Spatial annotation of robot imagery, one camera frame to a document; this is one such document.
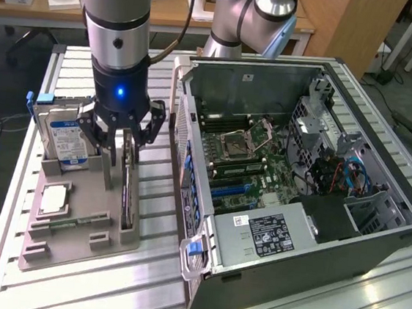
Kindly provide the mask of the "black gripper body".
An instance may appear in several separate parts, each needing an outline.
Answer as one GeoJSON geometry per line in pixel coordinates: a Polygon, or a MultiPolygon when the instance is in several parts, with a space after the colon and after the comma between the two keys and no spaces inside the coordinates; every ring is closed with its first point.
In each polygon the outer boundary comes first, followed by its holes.
{"type": "Polygon", "coordinates": [[[130,128],[132,131],[148,132],[141,120],[150,110],[147,94],[150,58],[128,69],[106,68],[92,57],[95,83],[96,115],[110,128],[130,128]]]}

